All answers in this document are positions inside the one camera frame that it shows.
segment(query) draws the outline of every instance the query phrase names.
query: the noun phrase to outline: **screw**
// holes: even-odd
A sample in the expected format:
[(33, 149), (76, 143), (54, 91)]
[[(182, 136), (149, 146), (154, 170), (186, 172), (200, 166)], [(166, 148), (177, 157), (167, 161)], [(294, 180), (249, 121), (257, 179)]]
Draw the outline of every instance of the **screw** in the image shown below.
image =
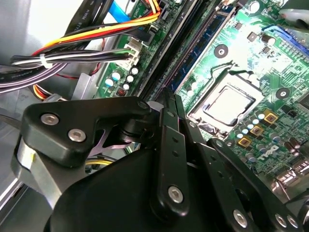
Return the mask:
[(290, 215), (288, 215), (288, 221), (292, 226), (294, 226), (295, 228), (298, 228), (297, 222)]
[(54, 126), (59, 123), (59, 118), (53, 114), (44, 114), (41, 116), (41, 121), (46, 125)]
[(283, 217), (281, 217), (279, 214), (276, 214), (275, 217), (276, 217), (277, 222), (278, 222), (280, 225), (282, 225), (284, 228), (286, 228), (287, 225), (286, 225), (286, 222), (285, 222), (285, 220), (283, 219)]
[(236, 220), (236, 222), (242, 227), (242, 228), (246, 228), (248, 226), (248, 222), (247, 219), (245, 218), (245, 216), (238, 210), (235, 209), (233, 211), (233, 216)]
[(137, 104), (142, 109), (148, 109), (148, 105), (146, 103), (142, 102), (142, 101), (139, 101)]
[(170, 111), (168, 111), (168, 115), (171, 116), (171, 117), (174, 117), (174, 116), (175, 116), (175, 115), (174, 115), (172, 112), (170, 112)]
[(85, 132), (83, 132), (80, 129), (72, 129), (69, 131), (68, 134), (69, 138), (73, 141), (73, 142), (78, 142), (81, 143), (83, 141), (86, 140), (86, 134)]
[(191, 127), (193, 127), (193, 128), (196, 127), (195, 123), (194, 123), (194, 122), (191, 122), (191, 121), (189, 122), (189, 125), (190, 125)]
[(169, 197), (175, 202), (175, 203), (181, 203), (183, 202), (183, 193), (181, 190), (175, 186), (169, 187)]
[(216, 141), (216, 144), (219, 146), (219, 147), (223, 147), (222, 143), (220, 141)]

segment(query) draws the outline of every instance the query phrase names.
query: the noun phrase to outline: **cpu socket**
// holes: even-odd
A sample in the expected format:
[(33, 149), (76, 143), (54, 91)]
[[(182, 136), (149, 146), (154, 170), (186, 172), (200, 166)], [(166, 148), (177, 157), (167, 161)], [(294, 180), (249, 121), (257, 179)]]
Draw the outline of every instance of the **cpu socket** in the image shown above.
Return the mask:
[(191, 109), (189, 118), (220, 133), (231, 132), (264, 98), (253, 83), (257, 76), (252, 72), (225, 69)]

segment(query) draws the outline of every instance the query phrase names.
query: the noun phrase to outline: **motherboard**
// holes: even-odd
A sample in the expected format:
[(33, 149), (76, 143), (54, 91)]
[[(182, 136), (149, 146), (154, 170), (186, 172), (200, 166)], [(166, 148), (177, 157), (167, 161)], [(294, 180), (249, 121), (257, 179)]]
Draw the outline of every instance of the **motherboard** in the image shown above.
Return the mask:
[(290, 185), (309, 172), (309, 60), (286, 30), (286, 2), (248, 1), (170, 87), (205, 140), (221, 138), (255, 174)]
[[(142, 2), (133, 18), (147, 12)], [(256, 175), (295, 184), (309, 173), (309, 30), (287, 22), (287, 2), (162, 0), (148, 42), (119, 38), (135, 60), (109, 64), (97, 97), (156, 101), (169, 87), (205, 140), (222, 139)]]

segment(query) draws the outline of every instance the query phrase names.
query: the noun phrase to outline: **black mechanical arm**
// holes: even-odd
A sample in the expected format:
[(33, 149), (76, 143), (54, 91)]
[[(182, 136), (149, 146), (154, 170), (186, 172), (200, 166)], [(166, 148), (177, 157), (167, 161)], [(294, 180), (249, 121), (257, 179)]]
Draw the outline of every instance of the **black mechanical arm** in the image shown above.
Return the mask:
[[(85, 173), (88, 157), (131, 142), (140, 150)], [(204, 141), (168, 91), (160, 111), (137, 97), (32, 105), (12, 169), (53, 208), (46, 231), (304, 231), (229, 147)]]

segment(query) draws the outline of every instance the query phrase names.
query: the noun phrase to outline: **yellow wire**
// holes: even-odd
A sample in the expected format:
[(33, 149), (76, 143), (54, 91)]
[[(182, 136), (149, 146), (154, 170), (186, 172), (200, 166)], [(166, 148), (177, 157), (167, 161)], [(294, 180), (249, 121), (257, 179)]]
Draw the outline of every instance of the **yellow wire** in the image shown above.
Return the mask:
[(159, 7), (159, 4), (158, 4), (157, 0), (152, 0), (152, 1), (154, 2), (154, 5), (155, 5), (155, 7), (156, 7), (156, 10), (157, 10), (157, 11), (160, 11), (161, 9), (160, 9), (160, 7)]
[(45, 100), (43, 97), (40, 96), (40, 94), (38, 94), (38, 92), (37, 92), (35, 86), (33, 86), (33, 92), (35, 93), (35, 95), (36, 95), (39, 99), (41, 99), (41, 100), (43, 100), (43, 101)]
[(130, 21), (129, 23), (122, 23), (122, 24), (118, 24), (118, 25), (115, 25), (115, 26), (111, 26), (111, 27), (100, 28), (100, 29), (97, 29), (97, 30), (87, 31), (87, 32), (80, 33), (80, 34), (77, 34), (77, 35), (63, 37), (63, 38), (49, 42), (48, 44), (45, 45), (45, 47), (52, 46), (56, 43), (60, 43), (60, 42), (68, 41), (68, 40), (74, 40), (74, 39), (79, 38), (79, 37), (93, 35), (93, 34), (101, 33), (101, 32), (106, 32), (106, 31), (109, 31), (109, 30), (136, 27), (136, 26), (149, 24), (149, 23), (155, 22), (159, 15), (160, 15), (160, 13), (156, 13), (155, 15), (151, 15), (151, 16), (147, 16), (145, 18), (133, 20), (133, 22)]
[(156, 13), (156, 11), (155, 11), (155, 4), (154, 4), (154, 1), (153, 0), (149, 0), (149, 4), (150, 4), (150, 6), (151, 6), (151, 9), (152, 9), (152, 11), (153, 11), (153, 13), (155, 14)]
[(110, 165), (112, 162), (107, 160), (90, 160), (86, 161), (86, 165), (100, 164), (100, 165)]

